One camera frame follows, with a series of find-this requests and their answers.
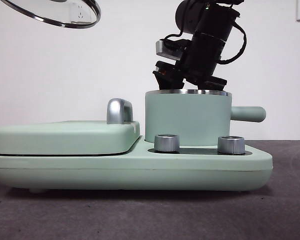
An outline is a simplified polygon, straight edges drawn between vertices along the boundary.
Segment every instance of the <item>black cable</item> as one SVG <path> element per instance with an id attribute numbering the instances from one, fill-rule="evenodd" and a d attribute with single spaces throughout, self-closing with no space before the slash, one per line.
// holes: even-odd
<path id="1" fill-rule="evenodd" d="M 237 55 L 235 55 L 234 57 L 232 57 L 232 58 L 230 58 L 228 60 L 221 60 L 221 59 L 217 60 L 216 61 L 217 64 L 226 65 L 226 64 L 230 64 L 230 63 L 234 62 L 235 60 L 237 60 L 244 53 L 244 51 L 246 49 L 246 46 L 247 46 L 247 35 L 246 35 L 246 32 L 235 21 L 232 22 L 232 26 L 234 26 L 236 29 L 238 29 L 240 32 L 243 33 L 243 45 L 242 45 L 242 48 L 240 49 L 240 51 L 238 52 Z"/>
<path id="2" fill-rule="evenodd" d="M 187 15 L 187 10 L 188 10 L 190 1 L 191 1 L 191 0 L 187 0 L 186 5 L 185 5 L 185 8 L 184 8 L 184 11 L 183 11 L 182 24 L 181 24 L 180 33 L 179 33 L 179 34 L 169 34 L 168 36 L 166 36 L 166 37 L 163 39 L 163 44 L 164 44 L 164 46 L 165 46 L 166 48 L 168 48 L 168 49 L 170 49 L 170 47 L 166 45 L 166 40 L 169 39 L 169 38 L 171 38 L 171 37 L 176 37 L 176 38 L 181 37 L 182 34 L 184 33 L 185 23 L 186 23 L 186 15 Z"/>

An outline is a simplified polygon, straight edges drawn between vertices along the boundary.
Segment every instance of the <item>gray carpet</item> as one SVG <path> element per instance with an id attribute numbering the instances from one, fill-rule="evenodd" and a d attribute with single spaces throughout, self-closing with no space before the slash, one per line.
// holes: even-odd
<path id="1" fill-rule="evenodd" d="M 0 183 L 0 240 L 300 240 L 300 141 L 249 141 L 273 155 L 251 192 L 51 190 Z"/>

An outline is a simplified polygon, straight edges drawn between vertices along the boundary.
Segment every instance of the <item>appliance base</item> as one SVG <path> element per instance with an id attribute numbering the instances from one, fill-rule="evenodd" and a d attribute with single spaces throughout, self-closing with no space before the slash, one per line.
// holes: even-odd
<path id="1" fill-rule="evenodd" d="M 140 137 L 129 152 L 118 155 L 0 155 L 0 182 L 35 193 L 50 189 L 250 191 L 264 186 L 273 169 L 272 156 L 251 146 L 246 146 L 251 153 L 247 155 L 162 154 L 149 151 L 153 147 Z"/>

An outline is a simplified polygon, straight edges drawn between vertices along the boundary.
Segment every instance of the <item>appliance foot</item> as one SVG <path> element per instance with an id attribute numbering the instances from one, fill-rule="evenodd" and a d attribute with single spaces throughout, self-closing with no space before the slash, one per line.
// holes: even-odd
<path id="1" fill-rule="evenodd" d="M 40 189 L 40 188 L 30 188 L 29 192 L 32 194 L 44 194 L 48 189 Z"/>

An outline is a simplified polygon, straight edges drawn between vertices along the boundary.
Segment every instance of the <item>pot rim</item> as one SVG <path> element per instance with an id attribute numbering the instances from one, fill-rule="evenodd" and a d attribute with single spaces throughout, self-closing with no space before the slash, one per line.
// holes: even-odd
<path id="1" fill-rule="evenodd" d="M 230 92 L 218 90 L 198 90 L 198 89 L 168 89 L 168 90 L 154 90 L 148 91 L 146 95 L 150 94 L 197 94 L 197 95 L 216 95 L 232 97 Z"/>

